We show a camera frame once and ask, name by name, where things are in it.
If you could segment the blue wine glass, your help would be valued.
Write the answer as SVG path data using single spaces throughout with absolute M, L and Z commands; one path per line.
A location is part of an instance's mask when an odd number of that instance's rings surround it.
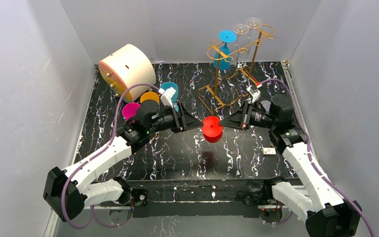
M 223 42 L 223 45 L 219 47 L 219 50 L 224 55 L 229 55 L 231 53 L 230 48 L 228 47 L 228 43 L 232 43 L 236 41 L 237 36 L 233 31 L 223 30 L 219 32 L 219 40 Z M 215 58 L 219 58 L 220 60 L 214 60 L 213 65 L 215 68 L 219 68 L 219 70 L 227 70 L 230 67 L 230 63 L 232 59 L 230 57 L 225 57 L 221 55 L 219 52 L 216 53 Z

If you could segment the teal wine glass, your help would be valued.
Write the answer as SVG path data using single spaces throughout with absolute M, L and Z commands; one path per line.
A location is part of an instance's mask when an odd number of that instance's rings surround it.
M 160 95 L 160 101 L 164 106 L 174 108 L 176 112 L 179 111 L 179 107 L 176 103 L 178 98 L 178 86 L 175 83 L 162 83 L 158 93 Z

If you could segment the red wine glass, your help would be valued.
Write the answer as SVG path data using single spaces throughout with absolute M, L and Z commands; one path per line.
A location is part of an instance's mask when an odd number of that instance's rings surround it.
M 203 120 L 201 128 L 205 140 L 209 143 L 217 143 L 223 135 L 223 127 L 219 125 L 220 118 L 208 116 Z

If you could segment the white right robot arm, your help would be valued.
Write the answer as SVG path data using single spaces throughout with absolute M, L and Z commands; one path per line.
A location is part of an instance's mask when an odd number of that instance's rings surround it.
M 294 122 L 297 117 L 291 98 L 276 95 L 268 111 L 258 110 L 252 102 L 245 101 L 219 124 L 240 130 L 249 126 L 269 129 L 272 145 L 290 163 L 308 193 L 303 195 L 286 178 L 277 176 L 264 180 L 258 193 L 261 200 L 286 205 L 305 223 L 311 237 L 352 237 L 361 219 L 361 207 L 329 184 L 327 175 L 312 155 L 304 128 Z

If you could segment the orange wine glass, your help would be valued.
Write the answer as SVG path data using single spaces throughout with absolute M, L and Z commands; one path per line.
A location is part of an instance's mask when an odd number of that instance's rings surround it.
M 145 101 L 155 101 L 158 105 L 160 104 L 159 95 L 153 91 L 148 91 L 142 94 L 140 97 L 140 104 L 144 103 Z

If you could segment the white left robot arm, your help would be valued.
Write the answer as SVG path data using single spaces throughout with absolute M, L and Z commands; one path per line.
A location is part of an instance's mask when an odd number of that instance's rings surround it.
M 63 222 L 73 220 L 88 206 L 131 200 L 131 188 L 121 179 L 113 178 L 102 183 L 95 183 L 95 180 L 144 147 L 152 134 L 164 130 L 180 133 L 203 126 L 202 121 L 190 114 L 182 103 L 177 106 L 176 110 L 173 106 L 160 107 L 154 100 L 143 102 L 107 144 L 73 165 L 51 169 L 43 199 Z

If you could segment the magenta wine glass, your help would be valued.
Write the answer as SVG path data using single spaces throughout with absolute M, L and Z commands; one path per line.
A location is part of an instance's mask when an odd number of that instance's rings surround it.
M 134 120 L 137 110 L 140 108 L 140 106 L 141 105 L 139 103 L 135 102 L 126 104 L 121 111 L 124 120 Z

